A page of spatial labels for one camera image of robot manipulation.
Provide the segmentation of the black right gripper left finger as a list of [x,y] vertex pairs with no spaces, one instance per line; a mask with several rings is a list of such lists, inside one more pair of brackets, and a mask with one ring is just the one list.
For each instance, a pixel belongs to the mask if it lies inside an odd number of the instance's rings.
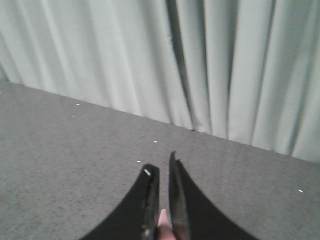
[[129,192],[83,240],[155,240],[159,219],[160,170],[145,164]]

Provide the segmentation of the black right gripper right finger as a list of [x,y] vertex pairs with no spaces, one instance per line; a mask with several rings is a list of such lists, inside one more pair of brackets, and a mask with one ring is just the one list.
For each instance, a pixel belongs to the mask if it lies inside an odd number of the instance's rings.
[[169,158],[169,209],[178,240],[255,240],[223,214],[192,180],[176,152]]

